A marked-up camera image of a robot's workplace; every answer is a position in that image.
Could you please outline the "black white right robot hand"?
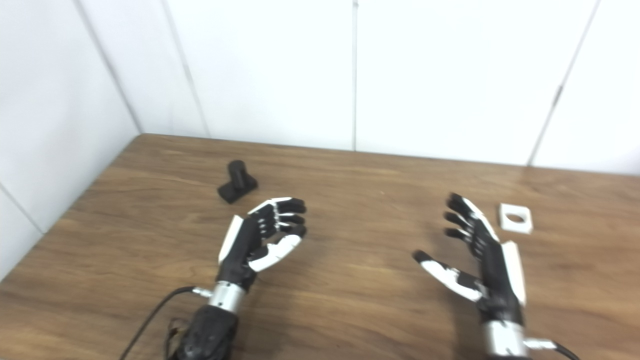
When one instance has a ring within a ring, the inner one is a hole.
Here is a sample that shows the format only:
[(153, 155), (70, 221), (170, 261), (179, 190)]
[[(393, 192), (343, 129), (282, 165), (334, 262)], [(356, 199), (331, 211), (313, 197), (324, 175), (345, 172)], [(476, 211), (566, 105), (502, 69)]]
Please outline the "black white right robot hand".
[(484, 213), (468, 198), (450, 193), (444, 218), (456, 225), (445, 228), (452, 239), (461, 240), (477, 262), (479, 276), (434, 259), (425, 251), (413, 259), (435, 280), (477, 306), (482, 323), (509, 322), (523, 327), (526, 291), (517, 245), (500, 241)]

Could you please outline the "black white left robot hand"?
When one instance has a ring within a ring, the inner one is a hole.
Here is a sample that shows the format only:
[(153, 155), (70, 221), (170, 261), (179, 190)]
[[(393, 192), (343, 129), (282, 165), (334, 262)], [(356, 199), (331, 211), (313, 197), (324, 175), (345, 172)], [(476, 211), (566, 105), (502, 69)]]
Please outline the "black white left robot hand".
[(267, 199), (245, 217), (235, 215), (218, 255), (217, 282), (249, 292), (258, 273), (274, 266), (306, 235), (306, 203), (295, 197)]

